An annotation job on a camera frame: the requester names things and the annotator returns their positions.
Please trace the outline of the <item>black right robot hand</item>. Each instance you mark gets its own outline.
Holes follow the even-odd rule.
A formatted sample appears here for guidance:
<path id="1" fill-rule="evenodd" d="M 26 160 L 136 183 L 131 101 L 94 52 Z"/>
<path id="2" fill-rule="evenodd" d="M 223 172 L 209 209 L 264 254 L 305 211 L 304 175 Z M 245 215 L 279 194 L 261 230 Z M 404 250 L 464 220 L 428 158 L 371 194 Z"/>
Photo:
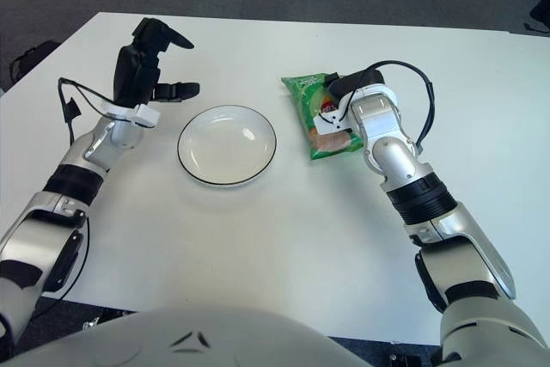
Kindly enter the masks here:
<path id="1" fill-rule="evenodd" d="M 343 97 L 353 90 L 377 83 L 384 83 L 383 75 L 379 70 L 369 70 L 365 74 L 360 70 L 347 76 L 340 76 L 336 72 L 326 75 L 323 85 L 327 88 L 332 100 L 339 104 Z"/>

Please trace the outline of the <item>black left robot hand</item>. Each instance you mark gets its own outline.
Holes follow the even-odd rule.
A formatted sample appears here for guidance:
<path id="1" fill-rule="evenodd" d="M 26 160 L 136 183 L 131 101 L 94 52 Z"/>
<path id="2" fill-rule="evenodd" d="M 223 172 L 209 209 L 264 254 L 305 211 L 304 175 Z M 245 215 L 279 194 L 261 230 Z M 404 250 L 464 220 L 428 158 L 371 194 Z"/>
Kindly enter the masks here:
<path id="1" fill-rule="evenodd" d="M 163 21 L 143 18 L 132 32 L 132 43 L 119 50 L 113 77 L 113 102 L 135 107 L 151 101 L 181 102 L 199 94 L 198 83 L 160 83 L 158 54 L 174 44 L 193 49 L 194 44 Z"/>

